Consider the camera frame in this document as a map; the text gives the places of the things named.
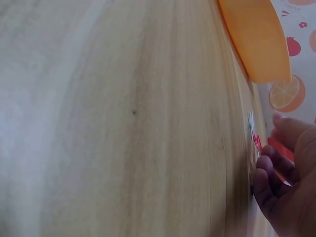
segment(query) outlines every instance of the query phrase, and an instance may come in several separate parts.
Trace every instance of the wood grain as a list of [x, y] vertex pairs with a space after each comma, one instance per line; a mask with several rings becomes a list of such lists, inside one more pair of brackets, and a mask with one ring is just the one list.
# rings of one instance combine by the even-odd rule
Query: wood grain
[[268, 236], [214, 0], [0, 1], [0, 231]]

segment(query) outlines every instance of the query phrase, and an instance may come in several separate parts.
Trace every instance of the finger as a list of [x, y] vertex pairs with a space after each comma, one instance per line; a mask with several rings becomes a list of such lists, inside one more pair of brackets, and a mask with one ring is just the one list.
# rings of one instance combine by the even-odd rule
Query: finger
[[301, 179], [316, 167], [316, 127], [307, 129], [297, 140], [294, 160]]
[[291, 151], [294, 151], [299, 136], [308, 128], [316, 126], [294, 118], [287, 118], [279, 113], [273, 115], [273, 123], [276, 132], [273, 132], [272, 135], [276, 136], [275, 139]]
[[294, 149], [287, 143], [287, 138], [276, 128], [272, 130], [270, 137], [273, 138], [276, 142], [280, 143], [281, 146], [287, 148], [289, 151], [294, 153]]
[[295, 164], [282, 156], [272, 146], [265, 146], [262, 149], [261, 154], [270, 157], [274, 169], [282, 175], [289, 184], [294, 185], [296, 182], [300, 181], [299, 172], [295, 168]]
[[256, 169], [253, 175], [253, 193], [263, 215], [270, 220], [278, 199], [271, 191], [268, 174], [264, 169]]
[[267, 173], [271, 191], [277, 198], [282, 197], [290, 191], [291, 187], [283, 183], [275, 173], [272, 161], [268, 156], [262, 156], [257, 160], [258, 168], [265, 170]]

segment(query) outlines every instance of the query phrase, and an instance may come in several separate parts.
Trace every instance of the orange plastic piece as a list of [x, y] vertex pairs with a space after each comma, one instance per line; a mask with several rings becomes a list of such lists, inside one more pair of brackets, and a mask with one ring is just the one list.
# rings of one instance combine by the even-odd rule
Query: orange plastic piece
[[250, 79], [291, 82], [286, 39], [270, 0], [219, 0], [219, 5]]

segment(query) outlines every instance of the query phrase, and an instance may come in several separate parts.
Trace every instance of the pomegranate print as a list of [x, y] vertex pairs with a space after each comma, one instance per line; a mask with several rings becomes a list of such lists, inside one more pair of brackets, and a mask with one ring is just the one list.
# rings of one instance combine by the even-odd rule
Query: pomegranate print
[[304, 6], [316, 3], [316, 0], [289, 0], [288, 2], [294, 5]]
[[287, 37], [286, 42], [290, 56], [296, 56], [301, 52], [301, 46], [294, 37]]

